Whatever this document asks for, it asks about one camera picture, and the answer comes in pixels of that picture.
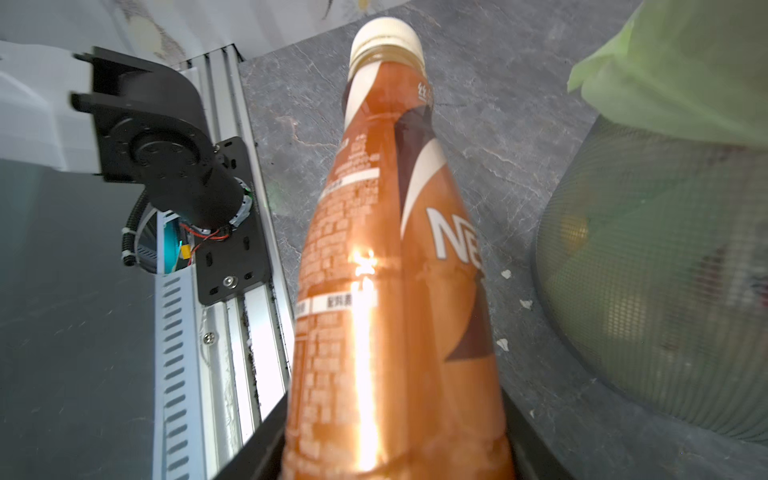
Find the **brown coffee bottle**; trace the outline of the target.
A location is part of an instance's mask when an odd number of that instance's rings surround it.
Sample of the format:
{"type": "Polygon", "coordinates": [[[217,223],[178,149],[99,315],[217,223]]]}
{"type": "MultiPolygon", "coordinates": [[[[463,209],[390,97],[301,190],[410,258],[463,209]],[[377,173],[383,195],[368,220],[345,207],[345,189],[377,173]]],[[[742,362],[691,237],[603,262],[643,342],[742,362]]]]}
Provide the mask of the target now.
{"type": "Polygon", "coordinates": [[[478,235],[407,23],[358,31],[343,108],[299,269],[282,475],[511,479],[478,235]]]}

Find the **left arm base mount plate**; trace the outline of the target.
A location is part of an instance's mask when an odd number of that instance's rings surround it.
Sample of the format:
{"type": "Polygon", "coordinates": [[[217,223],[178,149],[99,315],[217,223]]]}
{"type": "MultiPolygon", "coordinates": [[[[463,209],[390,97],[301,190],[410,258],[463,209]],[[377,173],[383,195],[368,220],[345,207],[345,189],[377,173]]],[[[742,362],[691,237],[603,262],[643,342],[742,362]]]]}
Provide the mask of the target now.
{"type": "Polygon", "coordinates": [[[195,252],[198,300],[204,306],[231,299],[272,279],[272,268],[256,200],[248,145],[240,137],[217,144],[217,159],[243,190],[250,211],[222,228],[195,252]]]}

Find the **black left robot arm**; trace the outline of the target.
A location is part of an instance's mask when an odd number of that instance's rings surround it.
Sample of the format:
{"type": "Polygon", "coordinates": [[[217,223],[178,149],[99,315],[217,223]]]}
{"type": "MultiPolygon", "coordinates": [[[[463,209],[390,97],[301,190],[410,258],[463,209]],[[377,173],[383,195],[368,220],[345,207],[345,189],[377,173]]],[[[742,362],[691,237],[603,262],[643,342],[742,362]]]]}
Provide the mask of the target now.
{"type": "Polygon", "coordinates": [[[195,86],[99,47],[1,44],[1,157],[139,183],[155,208],[199,229],[236,228],[253,206],[216,152],[195,86]]]}

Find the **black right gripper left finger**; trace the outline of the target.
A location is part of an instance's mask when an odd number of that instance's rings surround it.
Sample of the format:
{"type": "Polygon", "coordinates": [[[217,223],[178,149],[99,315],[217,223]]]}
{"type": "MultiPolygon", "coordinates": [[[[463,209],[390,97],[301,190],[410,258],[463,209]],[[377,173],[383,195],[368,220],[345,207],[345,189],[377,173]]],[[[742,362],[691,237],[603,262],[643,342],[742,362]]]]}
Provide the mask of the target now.
{"type": "Polygon", "coordinates": [[[287,412],[288,394],[285,394],[253,436],[214,479],[281,479],[287,412]]]}

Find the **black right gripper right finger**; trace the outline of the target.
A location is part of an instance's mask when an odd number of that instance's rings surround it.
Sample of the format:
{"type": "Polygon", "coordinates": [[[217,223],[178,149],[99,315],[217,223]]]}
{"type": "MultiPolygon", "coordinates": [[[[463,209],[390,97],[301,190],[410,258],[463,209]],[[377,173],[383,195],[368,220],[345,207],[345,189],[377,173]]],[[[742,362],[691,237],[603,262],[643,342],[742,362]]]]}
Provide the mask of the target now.
{"type": "Polygon", "coordinates": [[[501,392],[506,416],[506,435],[511,447],[516,478],[573,480],[573,475],[547,447],[509,394],[505,390],[501,392]]]}

